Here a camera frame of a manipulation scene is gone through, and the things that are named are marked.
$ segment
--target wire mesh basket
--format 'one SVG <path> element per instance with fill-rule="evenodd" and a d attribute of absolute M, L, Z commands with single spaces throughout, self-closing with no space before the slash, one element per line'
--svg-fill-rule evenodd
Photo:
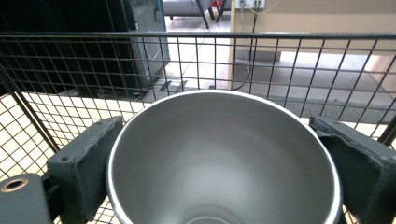
<path fill-rule="evenodd" d="M 42 175 L 94 122 L 191 90 L 246 92 L 378 139 L 396 113 L 395 59 L 394 34 L 0 34 L 0 180 Z M 117 222 L 105 200 L 93 223 Z"/>

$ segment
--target gray chair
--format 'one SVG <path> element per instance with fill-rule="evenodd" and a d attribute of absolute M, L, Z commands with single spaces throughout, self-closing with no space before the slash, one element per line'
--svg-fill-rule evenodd
<path fill-rule="evenodd" d="M 223 13 L 224 11 L 231 11 L 231 2 L 232 2 L 232 1 L 233 1 L 233 0 L 222 0 L 222 2 L 221 2 L 221 9 L 220 9 L 218 18 L 216 19 L 216 22 L 219 22 L 220 17 L 222 16 L 222 13 Z"/>
<path fill-rule="evenodd" d="M 209 10 L 210 18 L 215 19 L 212 10 L 214 0 L 163 0 L 163 15 L 171 17 L 202 17 L 206 28 L 209 29 L 205 12 Z"/>

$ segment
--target power cord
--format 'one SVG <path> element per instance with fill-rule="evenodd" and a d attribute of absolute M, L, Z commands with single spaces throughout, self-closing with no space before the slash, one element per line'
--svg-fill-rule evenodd
<path fill-rule="evenodd" d="M 242 17 L 242 32 L 245 32 L 245 20 L 244 20 L 244 8 L 245 8 L 245 0 L 240 0 L 240 6 L 241 6 L 241 17 Z M 255 4 L 255 9 L 258 10 L 259 9 L 259 4 Z M 254 14 L 254 19 L 253 19 L 253 30 L 252 33 L 255 32 L 256 30 L 256 21 L 258 18 L 258 14 Z M 249 49 L 249 56 L 247 56 L 247 52 L 244 50 L 245 52 L 245 60 L 247 62 L 247 78 L 245 79 L 244 83 L 242 83 L 242 85 L 240 85 L 237 88 L 233 88 L 233 91 L 237 91 L 240 90 L 242 87 L 245 86 L 245 84 L 247 83 L 248 79 L 250 78 L 253 69 L 251 69 L 251 57 L 252 57 L 252 49 L 253 49 L 253 39 L 250 40 L 250 49 Z"/>

